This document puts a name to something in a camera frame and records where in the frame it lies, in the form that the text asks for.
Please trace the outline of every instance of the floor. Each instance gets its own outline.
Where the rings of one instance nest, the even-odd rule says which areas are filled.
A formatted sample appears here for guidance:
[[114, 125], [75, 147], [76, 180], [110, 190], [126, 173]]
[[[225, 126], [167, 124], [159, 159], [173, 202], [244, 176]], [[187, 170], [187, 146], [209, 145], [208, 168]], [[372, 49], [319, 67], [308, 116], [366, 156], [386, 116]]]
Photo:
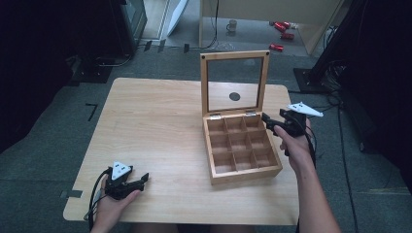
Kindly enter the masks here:
[[[174, 9], [178, 0], [171, 0]], [[164, 28], [168, 27], [166, 15]], [[211, 22], [204, 18], [205, 25]], [[278, 41], [279, 33], [268, 22], [238, 20], [236, 36], [225, 33], [228, 19], [218, 20], [218, 42], [212, 50], [266, 50]], [[199, 80], [198, 2], [189, 1], [175, 31], [158, 40], [142, 40], [133, 59], [114, 67], [107, 83], [81, 83], [64, 86], [54, 97], [31, 132], [1, 154], [0, 232], [87, 232], [86, 222], [63, 218], [66, 199], [86, 154], [99, 115], [117, 77]], [[206, 27], [204, 44], [214, 31]], [[160, 40], [165, 41], [159, 50]], [[147, 41], [153, 40], [144, 51]], [[190, 50], [184, 52], [184, 44]], [[338, 99], [323, 94], [300, 94], [292, 68], [311, 68], [323, 42], [309, 55], [295, 40], [285, 44], [283, 52], [272, 51], [269, 84], [282, 84], [290, 91], [293, 103], [323, 111], [325, 116], [311, 118], [317, 136], [317, 171], [327, 200], [343, 232], [412, 232], [412, 196], [398, 169], [381, 154], [359, 150], [359, 136]], [[120, 223], [112, 232], [127, 232], [128, 223]], [[181, 225], [185, 233], [207, 232], [207, 226]], [[295, 226], [256, 226], [257, 233], [292, 233]]]

